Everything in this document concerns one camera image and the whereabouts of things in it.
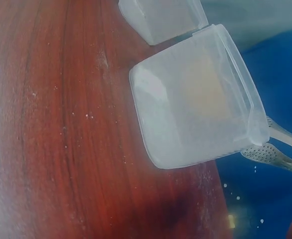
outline blue cloth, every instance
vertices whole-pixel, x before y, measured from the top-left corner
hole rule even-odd
[[[292,31],[256,45],[243,58],[267,115],[292,132]],[[271,143],[292,158],[291,147]],[[240,154],[218,159],[217,167],[235,218],[234,238],[284,239],[292,222],[292,173]]]

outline wooden table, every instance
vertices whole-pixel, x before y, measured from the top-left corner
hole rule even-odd
[[[157,169],[116,0],[0,0],[0,239],[226,239],[214,162]]]

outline plastic container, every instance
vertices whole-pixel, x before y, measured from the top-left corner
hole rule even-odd
[[[159,168],[202,163],[269,141],[247,67],[222,25],[136,65],[130,83],[146,150]]]
[[[200,0],[120,0],[119,8],[149,45],[208,25]]]

